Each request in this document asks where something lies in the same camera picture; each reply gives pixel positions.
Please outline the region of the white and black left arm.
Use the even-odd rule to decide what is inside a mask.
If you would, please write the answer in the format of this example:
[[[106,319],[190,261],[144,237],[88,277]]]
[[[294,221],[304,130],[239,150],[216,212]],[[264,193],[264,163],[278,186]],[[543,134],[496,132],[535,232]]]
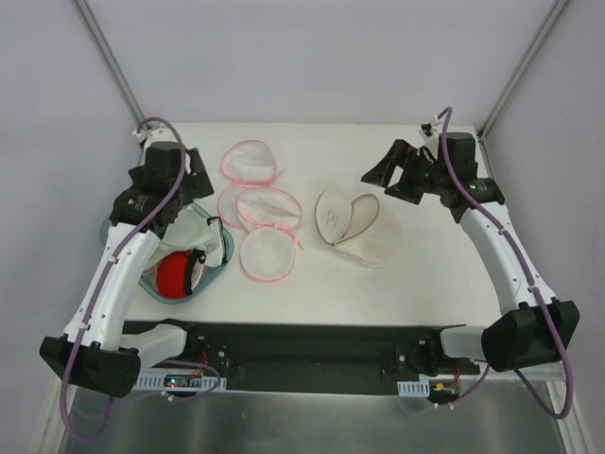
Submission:
[[[183,207],[213,195],[195,148],[156,141],[142,165],[130,169],[131,185],[113,202],[102,258],[72,320],[58,337],[45,337],[40,356],[65,382],[111,397],[130,393],[140,372],[167,359],[188,368],[199,344],[184,323],[158,323],[122,341],[135,289],[169,225]]]

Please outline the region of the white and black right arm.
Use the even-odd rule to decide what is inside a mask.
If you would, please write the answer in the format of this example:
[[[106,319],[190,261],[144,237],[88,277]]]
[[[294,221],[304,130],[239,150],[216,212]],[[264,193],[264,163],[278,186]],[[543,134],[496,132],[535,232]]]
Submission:
[[[361,178],[414,204],[425,194],[439,197],[472,240],[492,280],[500,318],[487,327],[458,325],[433,331],[422,354],[425,366],[443,374],[460,358],[483,361],[496,372],[559,362],[569,374],[566,349],[579,310],[574,302],[560,300],[541,278],[520,244],[497,183],[477,172],[474,137],[452,132],[435,133],[420,148],[395,140]]]

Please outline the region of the cream mesh laundry bag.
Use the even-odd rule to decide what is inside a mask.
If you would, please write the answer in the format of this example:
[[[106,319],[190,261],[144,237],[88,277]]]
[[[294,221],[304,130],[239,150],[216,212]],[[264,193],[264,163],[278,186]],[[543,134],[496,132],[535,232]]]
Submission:
[[[390,265],[403,248],[400,222],[373,194],[351,200],[326,189],[316,200],[314,219],[325,244],[367,268]]]

